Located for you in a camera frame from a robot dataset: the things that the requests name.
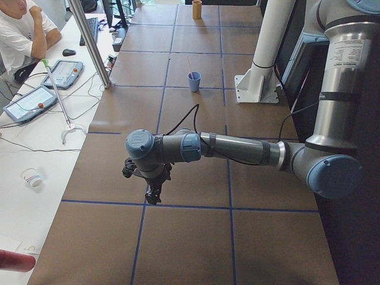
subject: red object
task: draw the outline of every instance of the red object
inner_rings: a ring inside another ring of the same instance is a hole
[[[1,270],[28,272],[35,265],[36,259],[33,256],[0,249]]]

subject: robot label sticker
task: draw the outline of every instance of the robot label sticker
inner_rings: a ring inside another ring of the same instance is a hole
[[[325,70],[364,68],[370,47],[370,40],[342,40],[330,44]]]

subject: keyboard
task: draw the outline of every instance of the keyboard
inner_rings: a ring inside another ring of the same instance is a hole
[[[97,41],[97,34],[99,32],[99,29],[98,29],[98,25],[99,25],[98,19],[97,18],[89,18],[89,19],[86,19],[86,20],[87,20],[88,26],[90,27],[91,34],[93,35],[93,38],[94,38],[95,43],[96,43],[96,41]],[[84,46],[85,45],[84,39],[83,39],[82,35],[81,35],[81,39],[79,41],[79,45],[80,46]]]

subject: white desk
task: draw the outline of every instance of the white desk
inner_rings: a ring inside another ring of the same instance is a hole
[[[102,14],[87,16],[99,17],[100,20],[104,18]],[[61,98],[65,98],[91,78],[96,70],[87,48],[79,46],[80,32],[73,17],[61,33],[61,41],[51,47],[46,54],[50,65],[52,66],[58,59],[81,61],[84,64],[82,74],[74,85],[68,90],[61,91]],[[97,45],[104,61],[108,55],[115,55],[112,49],[112,35],[108,32],[107,26],[99,32]],[[77,54],[64,58],[62,51],[65,48],[74,49]],[[32,74],[38,72],[46,72],[41,62]],[[44,76],[35,76],[26,83],[36,87],[43,78]],[[88,94],[90,87],[91,80],[63,101],[70,117],[77,117],[97,102],[96,98]],[[100,99],[103,89],[100,78],[95,76],[90,94]],[[25,94],[30,90],[31,87],[23,85],[19,92]],[[97,105],[72,122],[88,130],[96,108]],[[60,111],[61,108],[56,104],[51,110]],[[5,113],[0,116],[0,125],[11,122]],[[0,129],[0,132],[2,138],[34,150],[80,149],[86,136],[79,130],[69,133],[66,136],[66,144],[62,145],[61,133],[65,127],[65,118],[61,112],[45,112],[24,126]],[[0,140],[0,249],[19,253],[30,253],[28,251],[30,249],[36,254],[34,256],[38,257],[78,155],[79,151],[32,152]],[[21,172],[29,167],[37,169],[43,178],[43,183],[36,188],[28,186],[20,177]],[[0,283],[26,284],[32,271],[16,273],[0,270]]]

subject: tiled table surface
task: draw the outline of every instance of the tiled table surface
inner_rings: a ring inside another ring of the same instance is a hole
[[[197,103],[200,131],[277,138],[284,98],[235,97],[261,22],[257,7],[203,6],[202,20],[185,5],[137,10],[29,285],[338,284],[314,196],[291,174],[178,163],[157,206],[143,179],[121,175],[129,132],[166,132]],[[187,56],[202,74],[197,93]],[[291,120],[283,137],[297,140]]]

